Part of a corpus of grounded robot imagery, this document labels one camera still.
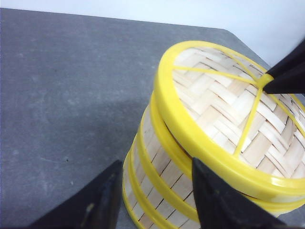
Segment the gray tabletop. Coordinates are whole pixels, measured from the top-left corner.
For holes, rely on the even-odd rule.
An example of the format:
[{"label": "gray tabletop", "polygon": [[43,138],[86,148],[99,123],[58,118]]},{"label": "gray tabletop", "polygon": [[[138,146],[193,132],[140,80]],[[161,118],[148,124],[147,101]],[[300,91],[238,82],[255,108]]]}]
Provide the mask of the gray tabletop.
[{"label": "gray tabletop", "polygon": [[[185,40],[268,67],[226,30],[1,9],[2,226],[30,224],[124,159],[161,55]],[[300,225],[304,209],[281,219]],[[135,228],[124,207],[117,228]]]}]

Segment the bamboo steamer lid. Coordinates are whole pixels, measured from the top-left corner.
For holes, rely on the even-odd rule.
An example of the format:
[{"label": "bamboo steamer lid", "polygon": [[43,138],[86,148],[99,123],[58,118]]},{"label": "bamboo steamer lid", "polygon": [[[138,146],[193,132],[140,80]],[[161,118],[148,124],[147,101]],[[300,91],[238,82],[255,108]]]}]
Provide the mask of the bamboo steamer lid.
[{"label": "bamboo steamer lid", "polygon": [[293,94],[247,57],[209,42],[182,42],[162,57],[158,110],[190,156],[235,189],[269,202],[305,197],[305,114]]}]

